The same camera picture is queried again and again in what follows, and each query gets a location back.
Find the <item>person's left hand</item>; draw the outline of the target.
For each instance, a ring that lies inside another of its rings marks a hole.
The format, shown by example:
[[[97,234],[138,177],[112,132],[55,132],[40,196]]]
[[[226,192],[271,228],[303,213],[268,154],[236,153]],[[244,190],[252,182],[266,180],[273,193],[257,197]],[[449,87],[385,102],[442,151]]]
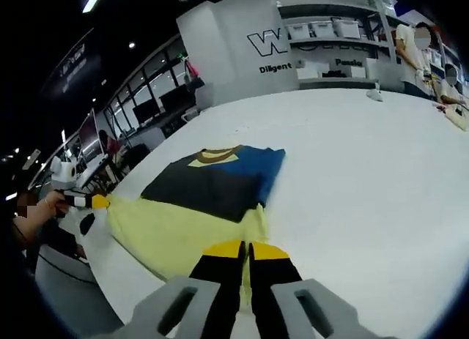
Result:
[[[46,204],[49,208],[51,216],[66,215],[69,211],[69,204],[67,203],[63,193],[52,190],[45,197]]]

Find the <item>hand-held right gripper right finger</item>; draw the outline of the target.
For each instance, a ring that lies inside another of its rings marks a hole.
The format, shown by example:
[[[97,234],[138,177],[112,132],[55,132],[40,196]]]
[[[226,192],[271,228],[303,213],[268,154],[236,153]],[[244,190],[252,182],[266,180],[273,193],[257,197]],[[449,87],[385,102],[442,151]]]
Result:
[[[358,311],[314,279],[303,279],[282,249],[249,245],[251,307],[261,338],[379,338]]]

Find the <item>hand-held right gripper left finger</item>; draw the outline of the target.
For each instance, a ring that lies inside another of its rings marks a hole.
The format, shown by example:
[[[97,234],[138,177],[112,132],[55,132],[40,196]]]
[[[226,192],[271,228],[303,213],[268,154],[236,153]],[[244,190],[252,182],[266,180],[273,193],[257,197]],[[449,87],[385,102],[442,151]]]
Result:
[[[240,308],[245,242],[206,249],[187,277],[174,277],[137,304],[123,338],[230,338]]]

